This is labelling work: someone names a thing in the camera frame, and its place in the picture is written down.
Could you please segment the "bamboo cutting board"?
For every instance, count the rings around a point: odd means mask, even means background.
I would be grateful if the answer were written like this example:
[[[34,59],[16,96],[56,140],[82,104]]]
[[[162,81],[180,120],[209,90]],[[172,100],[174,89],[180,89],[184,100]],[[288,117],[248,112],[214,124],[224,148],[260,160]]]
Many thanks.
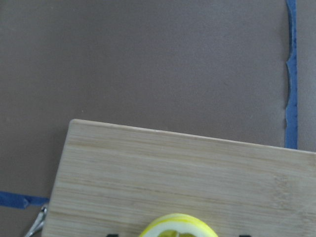
[[[44,237],[136,237],[185,213],[221,237],[313,237],[316,155],[74,119]]]

